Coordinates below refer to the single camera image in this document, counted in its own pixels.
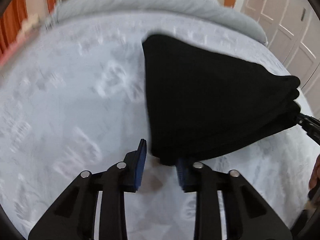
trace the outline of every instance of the human hand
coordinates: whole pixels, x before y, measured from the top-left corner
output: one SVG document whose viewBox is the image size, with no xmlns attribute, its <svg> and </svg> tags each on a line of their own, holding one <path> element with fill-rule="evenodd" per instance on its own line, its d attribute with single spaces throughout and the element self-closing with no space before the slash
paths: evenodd
<svg viewBox="0 0 320 240">
<path fill-rule="evenodd" d="M 317 185 L 318 179 L 320 179 L 320 155 L 316 160 L 316 164 L 311 174 L 311 178 L 309 181 L 309 189 L 313 189 Z"/>
</svg>

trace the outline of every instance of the white blanket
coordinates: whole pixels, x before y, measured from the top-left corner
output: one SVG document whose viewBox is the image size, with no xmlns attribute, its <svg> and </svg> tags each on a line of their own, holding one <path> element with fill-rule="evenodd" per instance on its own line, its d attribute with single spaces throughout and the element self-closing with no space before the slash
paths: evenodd
<svg viewBox="0 0 320 240">
<path fill-rule="evenodd" d="M 141 41 L 155 30 L 288 74 L 261 43 L 168 12 L 78 18 L 42 33 L 0 88 L 0 202 L 25 237 L 81 171 L 107 170 L 141 138 L 150 145 Z M 303 95 L 297 102 L 312 114 Z M 296 126 L 205 163 L 239 170 L 290 225 L 306 201 L 318 152 Z M 175 168 L 151 155 L 125 207 L 130 240 L 193 239 L 195 194 L 183 193 Z"/>
</svg>

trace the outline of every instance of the bed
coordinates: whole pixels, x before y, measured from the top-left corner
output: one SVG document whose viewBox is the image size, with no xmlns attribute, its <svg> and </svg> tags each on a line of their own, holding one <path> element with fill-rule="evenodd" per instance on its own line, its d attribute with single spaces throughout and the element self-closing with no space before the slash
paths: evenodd
<svg viewBox="0 0 320 240">
<path fill-rule="evenodd" d="M 61 3 L 1 80 L 0 203 L 25 238 L 81 171 L 104 171 L 141 138 L 151 143 L 141 42 L 154 32 L 289 74 L 261 27 L 216 0 Z M 296 101 L 312 115 L 302 93 Z M 318 153 L 295 126 L 204 163 L 239 170 L 290 226 Z M 193 239 L 195 198 L 174 167 L 148 155 L 140 190 L 125 195 L 128 238 Z"/>
</svg>

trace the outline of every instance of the metal pin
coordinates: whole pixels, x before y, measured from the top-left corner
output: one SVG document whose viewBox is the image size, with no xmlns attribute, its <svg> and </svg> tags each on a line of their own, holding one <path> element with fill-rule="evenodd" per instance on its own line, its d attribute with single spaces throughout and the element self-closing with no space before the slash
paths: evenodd
<svg viewBox="0 0 320 240">
<path fill-rule="evenodd" d="M 195 167 L 196 169 L 202 169 L 203 168 L 203 164 L 200 162 L 195 162 L 193 164 L 193 167 Z"/>
<path fill-rule="evenodd" d="M 81 172 L 81 177 L 83 177 L 83 178 L 87 178 L 87 177 L 89 177 L 90 176 L 90 172 L 89 171 L 83 171 L 83 172 Z"/>
<path fill-rule="evenodd" d="M 229 173 L 232 177 L 239 177 L 240 176 L 240 173 L 237 170 L 231 170 Z"/>
<path fill-rule="evenodd" d="M 123 168 L 125 168 L 126 166 L 127 166 L 127 164 L 124 163 L 124 162 L 120 162 L 120 163 L 117 164 L 117 168 L 118 168 L 118 169 L 123 169 Z"/>
</svg>

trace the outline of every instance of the black cloth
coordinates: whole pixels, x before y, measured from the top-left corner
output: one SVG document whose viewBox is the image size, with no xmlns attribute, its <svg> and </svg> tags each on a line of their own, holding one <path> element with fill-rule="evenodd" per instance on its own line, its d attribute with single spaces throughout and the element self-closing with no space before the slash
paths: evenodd
<svg viewBox="0 0 320 240">
<path fill-rule="evenodd" d="M 151 153 L 218 157 L 294 126 L 299 78 L 155 34 L 142 44 Z"/>
</svg>

